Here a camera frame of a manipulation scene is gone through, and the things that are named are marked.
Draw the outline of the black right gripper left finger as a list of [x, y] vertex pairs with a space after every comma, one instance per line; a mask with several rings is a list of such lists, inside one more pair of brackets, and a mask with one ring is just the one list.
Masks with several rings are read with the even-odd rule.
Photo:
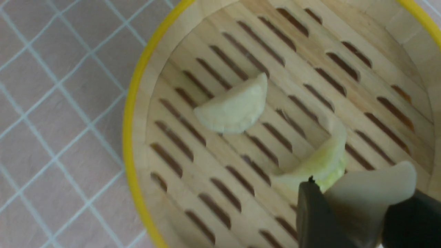
[[300, 248], [354, 248], [313, 179], [299, 185], [297, 236]]

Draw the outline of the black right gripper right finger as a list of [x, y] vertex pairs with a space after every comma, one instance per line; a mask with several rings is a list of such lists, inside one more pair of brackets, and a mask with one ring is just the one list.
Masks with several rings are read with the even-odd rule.
[[388, 208], [382, 233], [384, 248], [439, 248], [441, 204], [417, 190], [410, 199]]

